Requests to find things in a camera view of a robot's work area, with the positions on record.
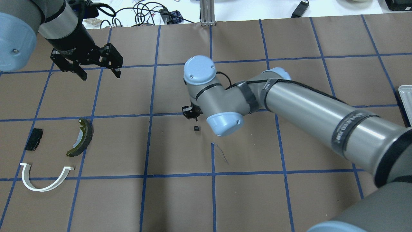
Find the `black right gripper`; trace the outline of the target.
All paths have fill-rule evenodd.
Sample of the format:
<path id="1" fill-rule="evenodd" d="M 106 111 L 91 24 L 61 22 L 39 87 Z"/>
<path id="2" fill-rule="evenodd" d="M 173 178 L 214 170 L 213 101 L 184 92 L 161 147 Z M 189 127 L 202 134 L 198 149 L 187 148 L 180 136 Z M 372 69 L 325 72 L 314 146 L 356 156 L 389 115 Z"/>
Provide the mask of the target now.
<path id="1" fill-rule="evenodd" d="M 190 106 L 182 107 L 182 114 L 188 119 L 194 119 L 198 121 L 198 117 L 203 114 L 201 108 L 194 103 L 191 103 Z"/>

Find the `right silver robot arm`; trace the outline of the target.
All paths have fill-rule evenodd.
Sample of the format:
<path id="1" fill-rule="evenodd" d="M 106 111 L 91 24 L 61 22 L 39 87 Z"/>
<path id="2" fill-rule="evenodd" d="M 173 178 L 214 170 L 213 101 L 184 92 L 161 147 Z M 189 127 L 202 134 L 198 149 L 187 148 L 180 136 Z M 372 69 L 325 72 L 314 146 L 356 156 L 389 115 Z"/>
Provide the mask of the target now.
<path id="1" fill-rule="evenodd" d="M 196 55 L 184 64 L 190 106 L 186 118 L 204 114 L 217 136 L 243 126 L 243 116 L 261 108 L 317 138 L 334 153 L 373 176 L 377 190 L 310 232 L 411 231 L 411 128 L 293 81 L 280 67 L 225 89 L 214 62 Z"/>

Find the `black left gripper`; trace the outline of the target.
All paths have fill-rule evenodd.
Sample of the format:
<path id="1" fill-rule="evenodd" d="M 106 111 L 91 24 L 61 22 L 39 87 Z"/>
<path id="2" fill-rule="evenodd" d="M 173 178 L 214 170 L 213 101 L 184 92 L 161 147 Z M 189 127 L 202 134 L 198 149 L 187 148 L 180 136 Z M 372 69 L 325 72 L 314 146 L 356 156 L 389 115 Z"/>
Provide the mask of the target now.
<path id="1" fill-rule="evenodd" d="M 111 43 L 98 46 L 82 24 L 63 38 L 46 41 L 53 47 L 50 59 L 62 72 L 75 73 L 86 81 L 87 73 L 81 65 L 97 65 L 110 69 L 116 78 L 121 77 L 122 55 Z"/>

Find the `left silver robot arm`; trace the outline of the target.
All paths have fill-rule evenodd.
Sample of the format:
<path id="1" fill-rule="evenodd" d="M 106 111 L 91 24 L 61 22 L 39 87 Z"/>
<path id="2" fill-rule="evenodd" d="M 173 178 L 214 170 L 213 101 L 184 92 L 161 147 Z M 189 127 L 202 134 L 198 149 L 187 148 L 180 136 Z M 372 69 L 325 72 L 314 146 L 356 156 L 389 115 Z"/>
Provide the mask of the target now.
<path id="1" fill-rule="evenodd" d="M 2 0 L 0 2 L 2 72 L 25 67 L 40 34 L 53 47 L 50 59 L 62 72 L 87 79 L 84 65 L 107 68 L 120 78 L 123 57 L 111 43 L 99 47 L 83 25 L 102 12 L 116 16 L 112 7 L 91 0 Z"/>

